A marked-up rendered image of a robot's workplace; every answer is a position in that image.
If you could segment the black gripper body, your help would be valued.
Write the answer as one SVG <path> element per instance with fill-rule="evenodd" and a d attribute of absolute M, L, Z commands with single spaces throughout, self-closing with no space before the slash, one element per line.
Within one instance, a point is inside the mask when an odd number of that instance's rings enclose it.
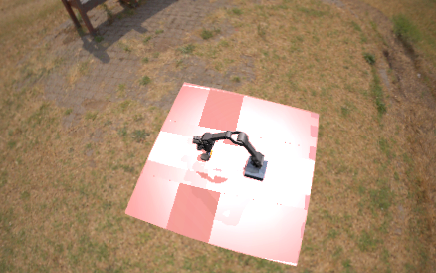
<path fill-rule="evenodd" d="M 211 152 L 212 147 L 213 147 L 212 145 L 209 148 L 206 148 L 206 147 L 203 146 L 203 148 L 205 148 L 206 153 L 205 154 L 201 154 L 201 157 L 200 157 L 201 160 L 204 160 L 204 161 L 207 161 L 207 162 L 209 161 L 209 158 L 210 158 L 209 152 Z"/>

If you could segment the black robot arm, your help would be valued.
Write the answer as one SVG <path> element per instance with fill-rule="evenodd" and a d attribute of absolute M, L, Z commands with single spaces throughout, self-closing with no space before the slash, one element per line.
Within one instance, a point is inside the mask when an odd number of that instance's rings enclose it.
<path fill-rule="evenodd" d="M 233 134 L 238 134 L 237 140 L 234 141 L 231 136 Z M 204 133 L 202 137 L 200 136 L 194 136 L 193 142 L 194 144 L 197 144 L 197 150 L 201 151 L 202 149 L 205 150 L 204 147 L 209 148 L 211 145 L 214 144 L 215 140 L 222 140 L 222 139 L 228 139 L 233 144 L 236 144 L 238 146 L 243 146 L 244 149 L 251 155 L 251 161 L 254 163 L 254 168 L 262 168 L 264 163 L 264 156 L 256 151 L 254 147 L 250 144 L 249 138 L 246 133 L 241 131 L 226 131 L 222 133 Z"/>

